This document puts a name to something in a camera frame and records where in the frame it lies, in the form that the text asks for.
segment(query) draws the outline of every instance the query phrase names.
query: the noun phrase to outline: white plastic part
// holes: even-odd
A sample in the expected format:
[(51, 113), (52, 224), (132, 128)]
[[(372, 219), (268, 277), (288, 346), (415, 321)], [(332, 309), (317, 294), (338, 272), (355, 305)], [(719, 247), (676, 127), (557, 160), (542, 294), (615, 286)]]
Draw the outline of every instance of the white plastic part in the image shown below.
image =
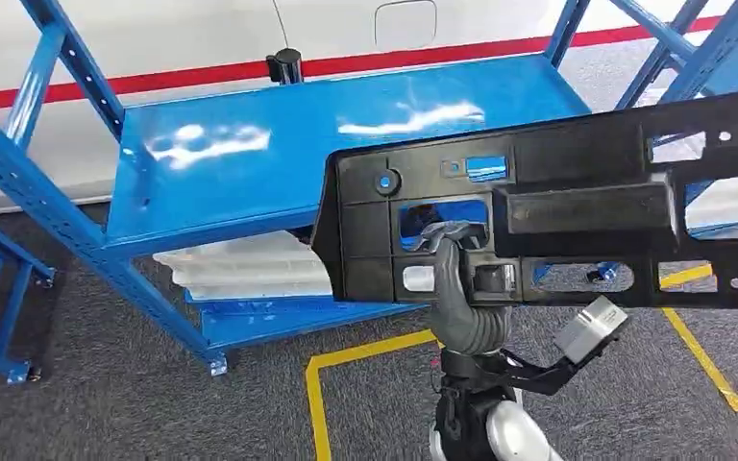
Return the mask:
[(154, 254), (197, 301), (330, 295), (324, 264), (280, 231)]
[(408, 266), (403, 270), (403, 287), (413, 292), (434, 291), (434, 266)]
[(488, 413), (488, 443), (499, 461), (561, 460), (522, 405), (503, 400)]

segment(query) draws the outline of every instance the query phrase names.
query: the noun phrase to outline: robotic arm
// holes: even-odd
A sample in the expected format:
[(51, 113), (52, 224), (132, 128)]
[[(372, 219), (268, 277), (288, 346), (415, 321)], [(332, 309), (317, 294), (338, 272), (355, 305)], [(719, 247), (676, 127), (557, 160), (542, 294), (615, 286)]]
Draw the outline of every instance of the robotic arm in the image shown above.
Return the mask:
[(436, 253), (431, 330), (444, 345), (440, 400), (430, 432), (434, 461), (560, 460), (541, 428), (517, 401), (516, 389), (552, 395), (617, 339), (627, 314), (606, 297), (590, 303), (555, 337), (564, 355), (550, 367), (503, 349), (509, 307), (473, 308), (459, 274), (462, 248), (479, 229), (467, 222), (428, 226), (418, 243)]

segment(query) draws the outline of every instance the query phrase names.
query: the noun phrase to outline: yellow floor tape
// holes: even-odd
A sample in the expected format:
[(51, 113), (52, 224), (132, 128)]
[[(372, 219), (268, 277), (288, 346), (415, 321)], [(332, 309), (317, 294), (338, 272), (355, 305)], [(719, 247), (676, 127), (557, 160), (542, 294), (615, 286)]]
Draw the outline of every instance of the yellow floor tape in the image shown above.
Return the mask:
[[(660, 286), (661, 288), (668, 288), (711, 275), (711, 265), (705, 264), (667, 276), (661, 279)], [(683, 342), (686, 343), (686, 347), (688, 347), (689, 351), (691, 351), (697, 358), (698, 363), (701, 364), (706, 374), (711, 378), (712, 382), (714, 382), (714, 385), (717, 386), (717, 389), (726, 398), (731, 408), (734, 411), (738, 411), (738, 394), (728, 383), (728, 380), (723, 376), (723, 373), (721, 373), (717, 366), (714, 365), (714, 362), (708, 354), (705, 353), (705, 350), (692, 332), (689, 331), (686, 324), (683, 323), (683, 320), (680, 319), (680, 316), (677, 315), (675, 310), (670, 307), (664, 307), (662, 310), (663, 314), (672, 324), (672, 327), (677, 331), (677, 334), (683, 339)], [(324, 410), (324, 397), (321, 392), (319, 371), (322, 368), (360, 360), (385, 352), (410, 348), (412, 346), (429, 343), (435, 340), (436, 338), (434, 338), (431, 331), (424, 329), (415, 333), (384, 339), (382, 341), (344, 349), (342, 351), (314, 355), (309, 359), (309, 365), (307, 365), (306, 372), (307, 399), (309, 400), (309, 413), (312, 419), (315, 454), (318, 461), (332, 460), (330, 437), (329, 432), (327, 431), (327, 417)]]

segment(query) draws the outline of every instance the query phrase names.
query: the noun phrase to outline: shelf caster wheel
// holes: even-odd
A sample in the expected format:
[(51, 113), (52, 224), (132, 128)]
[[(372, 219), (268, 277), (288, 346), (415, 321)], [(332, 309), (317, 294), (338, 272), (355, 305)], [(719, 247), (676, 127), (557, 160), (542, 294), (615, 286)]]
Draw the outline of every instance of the shelf caster wheel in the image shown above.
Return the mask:
[(590, 283), (595, 283), (597, 281), (603, 281), (603, 276), (601, 275), (601, 272), (598, 270), (590, 271), (587, 273), (587, 281)]
[(228, 372), (228, 358), (222, 355), (220, 358), (210, 362), (210, 375), (222, 376)]
[(30, 367), (27, 371), (27, 382), (38, 382), (40, 381), (40, 367)]
[(53, 283), (52, 283), (52, 279), (38, 279), (36, 280), (36, 285), (48, 290), (52, 288)]

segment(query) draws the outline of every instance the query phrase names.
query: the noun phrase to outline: white robot part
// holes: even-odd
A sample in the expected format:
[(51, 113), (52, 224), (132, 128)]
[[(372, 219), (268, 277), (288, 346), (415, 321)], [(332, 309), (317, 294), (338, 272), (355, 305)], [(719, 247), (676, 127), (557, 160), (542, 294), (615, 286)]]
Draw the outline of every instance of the white robot part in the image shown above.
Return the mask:
[(536, 421), (515, 401), (503, 400), (491, 410), (485, 428), (499, 461), (562, 461)]

